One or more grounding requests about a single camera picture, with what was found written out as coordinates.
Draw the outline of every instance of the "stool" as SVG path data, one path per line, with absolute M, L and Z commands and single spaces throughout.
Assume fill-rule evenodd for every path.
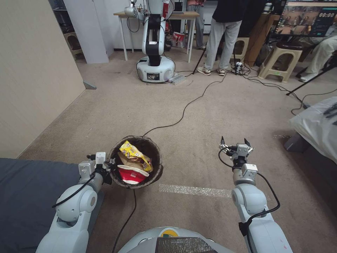
M 258 78 L 265 79 L 268 75 L 272 74 L 275 76 L 282 76 L 282 82 L 287 83 L 292 71 L 301 57 L 302 50 L 303 47 L 299 43 L 287 43 L 279 41 L 262 63 Z M 287 66 L 283 65 L 286 70 L 282 71 L 273 69 L 275 62 L 283 54 L 292 55 L 292 59 L 287 64 Z
M 239 59 L 240 62 L 243 62 L 243 60 L 245 59 L 246 52 L 247 52 L 249 38 L 237 38 L 235 44 L 238 41 L 243 41 L 244 44 L 243 44 L 243 48 L 242 48 L 241 54 L 236 54 L 236 52 L 235 52 L 235 59 Z
M 69 37 L 73 36 L 73 37 L 75 37 L 75 38 L 77 39 L 77 41 L 78 41 L 78 38 L 77 38 L 77 36 L 76 36 L 76 33 L 75 33 L 75 32 L 70 32 L 70 33 L 66 33 L 66 34 L 63 34 L 63 35 L 64 35 L 64 38 L 66 39 L 66 42 L 67 42 L 68 47 L 69 47 L 69 49 L 70 49 L 70 52 L 72 53 L 74 59 L 76 60 L 76 55 L 79 54 L 79 53 L 83 53 L 83 51 L 82 51 L 82 49 L 75 49 L 75 50 L 74 50 L 73 47 L 70 45 L 69 40 L 68 40 Z

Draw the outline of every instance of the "black shirt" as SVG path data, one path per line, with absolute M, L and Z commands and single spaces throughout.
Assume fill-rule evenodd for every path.
M 213 18 L 221 23 L 243 20 L 248 2 L 249 0 L 218 0 Z

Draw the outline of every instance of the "gray pants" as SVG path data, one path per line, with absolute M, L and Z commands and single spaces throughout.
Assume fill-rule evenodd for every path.
M 196 41 L 197 48 L 201 48 L 204 45 L 204 7 L 201 5 L 188 5 L 187 11 L 195 11 L 199 13 L 199 17 L 196 18 Z M 187 27 L 190 32 L 190 27 L 192 25 L 192 20 L 187 21 Z
M 219 69 L 226 69 L 233 53 L 236 39 L 238 38 L 239 29 L 242 21 L 219 23 L 212 19 L 211 32 L 207 42 L 207 58 L 205 68 L 212 69 L 217 55 L 218 46 L 222 35 L 225 33 L 224 48 L 222 50 Z
M 301 38 L 299 40 L 305 45 L 315 45 L 319 43 L 313 50 L 314 57 L 306 69 L 306 73 L 318 73 L 324 64 L 332 56 L 332 53 L 337 50 L 337 35 L 332 36 L 328 39 L 325 38 Z

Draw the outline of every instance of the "beige carpet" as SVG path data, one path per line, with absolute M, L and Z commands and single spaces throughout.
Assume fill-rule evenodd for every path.
M 193 50 L 188 64 L 185 51 L 174 48 L 166 53 L 175 60 L 177 71 L 194 69 L 200 54 Z M 87 154 L 109 152 L 124 136 L 142 135 L 153 127 L 176 122 L 189 101 L 200 96 L 210 82 L 221 80 L 212 73 L 209 77 L 191 75 L 177 86 L 143 83 L 135 71 L 142 56 L 141 52 L 128 52 L 129 61 L 125 61 L 123 52 L 115 52 L 107 64 L 78 62 L 83 79 L 95 84 L 97 90 L 83 92 L 20 158 L 78 163 Z M 336 83 L 333 70 L 297 94 L 302 98 L 308 93 L 327 92 L 335 89 Z M 292 89 L 299 84 L 293 77 L 282 86 Z M 333 94 L 309 96 L 306 102 L 313 104 L 330 96 Z M 232 189 L 232 171 L 217 158 L 223 135 L 228 144 L 247 138 L 255 147 L 250 162 L 269 179 L 279 197 L 281 208 L 273 217 L 293 251 L 335 252 L 336 217 L 322 200 L 324 193 L 307 176 L 314 170 L 301 154 L 287 153 L 283 148 L 287 136 L 293 134 L 288 124 L 290 110 L 298 106 L 296 99 L 276 88 L 228 74 L 186 109 L 179 124 L 149 133 L 161 149 L 164 173 L 158 182 L 136 192 L 137 210 L 117 249 L 140 231 L 177 226 L 199 232 L 235 252 L 247 252 L 238 229 L 239 215 L 230 198 L 159 191 L 159 184 Z M 265 182 L 258 178 L 257 186 L 273 207 L 275 201 Z M 104 185 L 103 191 L 105 200 L 90 237 L 89 253 L 111 252 L 133 208 L 131 191 L 115 185 Z

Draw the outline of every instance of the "white tape on floor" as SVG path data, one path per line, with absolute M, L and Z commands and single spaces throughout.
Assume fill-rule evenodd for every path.
M 211 197 L 232 197 L 232 190 L 226 189 L 213 189 L 213 188 L 202 188 L 202 187 L 192 187 L 192 186 L 177 186 L 172 184 L 159 184 L 160 192 L 167 193 L 181 193 L 181 194 L 191 194 L 191 195 L 202 195 Z

